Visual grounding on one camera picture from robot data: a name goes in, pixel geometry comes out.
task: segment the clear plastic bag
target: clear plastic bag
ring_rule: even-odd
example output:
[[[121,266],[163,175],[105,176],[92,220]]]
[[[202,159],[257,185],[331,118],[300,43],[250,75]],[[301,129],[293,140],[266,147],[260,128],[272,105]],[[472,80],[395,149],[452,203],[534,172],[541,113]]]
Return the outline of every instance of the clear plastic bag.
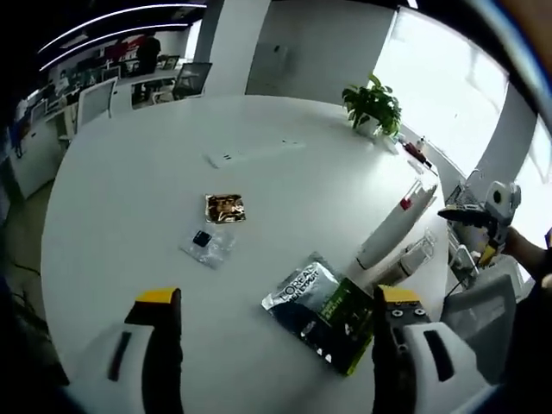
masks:
[[[218,269],[235,245],[235,236],[228,227],[200,222],[192,225],[180,241],[179,248],[199,263]]]

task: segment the small black object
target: small black object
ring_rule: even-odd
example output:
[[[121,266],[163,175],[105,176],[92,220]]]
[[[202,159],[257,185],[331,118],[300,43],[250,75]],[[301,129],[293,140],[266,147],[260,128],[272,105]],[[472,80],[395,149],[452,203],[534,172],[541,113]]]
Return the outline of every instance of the small black object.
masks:
[[[209,244],[210,239],[211,236],[209,234],[205,233],[204,231],[198,231],[196,236],[193,238],[193,242],[196,243],[198,246],[204,248],[205,246],[207,246],[207,244]]]

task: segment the ceiling light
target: ceiling light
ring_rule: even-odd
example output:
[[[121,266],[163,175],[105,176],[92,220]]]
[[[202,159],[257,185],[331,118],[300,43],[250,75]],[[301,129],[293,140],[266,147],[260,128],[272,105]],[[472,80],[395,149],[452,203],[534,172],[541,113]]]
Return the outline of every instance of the ceiling light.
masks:
[[[44,49],[46,49],[47,47],[50,47],[52,46],[56,41],[58,41],[59,39],[63,39],[64,37],[70,35],[71,33],[74,33],[76,32],[77,30],[80,30],[82,28],[85,28],[86,26],[90,26],[91,24],[95,23],[95,22],[99,22],[103,19],[107,19],[109,17],[113,17],[113,16],[118,16],[118,15],[122,15],[124,13],[130,13],[132,11],[138,11],[138,10],[146,10],[146,9],[163,9],[163,8],[168,8],[168,7],[175,7],[175,8],[180,8],[180,7],[195,7],[195,8],[200,8],[200,9],[205,9],[207,6],[205,4],[196,4],[196,3],[174,3],[174,4],[149,4],[148,6],[139,6],[139,7],[132,7],[130,9],[123,9],[123,10],[118,10],[118,11],[114,11],[112,13],[108,13],[107,15],[103,15],[103,16],[100,16],[100,17],[96,17],[92,20],[89,20],[88,22],[85,22],[83,24],[79,24],[76,28],[72,28],[71,30],[67,30],[64,34],[60,34],[58,37],[56,37],[54,40],[50,41],[49,43],[47,43],[46,45],[44,45],[39,51],[38,53],[42,52]]]
[[[58,60],[61,60],[61,59],[65,58],[68,54],[73,53],[73,52],[75,52],[76,50],[79,50],[82,47],[86,47],[86,46],[90,45],[91,43],[95,43],[97,41],[102,41],[104,39],[107,39],[108,37],[118,36],[118,35],[122,35],[124,33],[129,33],[129,32],[136,32],[136,31],[139,31],[139,30],[147,30],[147,29],[151,29],[151,28],[185,28],[187,26],[188,25],[184,24],[184,23],[154,24],[152,26],[142,26],[140,28],[127,28],[126,30],[121,30],[119,32],[105,34],[103,36],[97,37],[96,39],[92,39],[91,41],[86,41],[85,43],[81,43],[80,45],[74,47],[73,49],[62,53],[57,58],[55,58],[54,60],[49,61],[43,67],[41,67],[40,72],[42,72],[44,69],[47,69],[48,67],[50,67],[51,65],[53,65]]]

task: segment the white plant pot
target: white plant pot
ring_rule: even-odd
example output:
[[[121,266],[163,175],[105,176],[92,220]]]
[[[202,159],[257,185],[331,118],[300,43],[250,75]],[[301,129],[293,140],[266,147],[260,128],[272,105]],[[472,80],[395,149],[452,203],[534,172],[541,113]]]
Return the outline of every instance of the white plant pot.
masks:
[[[370,117],[370,119],[366,122],[364,122],[362,125],[359,125],[355,128],[355,131],[362,136],[366,136],[368,138],[376,138],[375,132],[378,129],[378,126],[380,124],[380,121],[373,116]]]

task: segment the white chair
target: white chair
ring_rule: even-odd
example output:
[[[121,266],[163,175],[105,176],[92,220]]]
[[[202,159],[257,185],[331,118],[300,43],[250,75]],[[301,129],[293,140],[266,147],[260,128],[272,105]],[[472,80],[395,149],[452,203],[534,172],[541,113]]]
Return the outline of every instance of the white chair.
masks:
[[[78,98],[77,131],[96,118],[111,118],[111,95],[117,78],[108,79],[80,92]]]

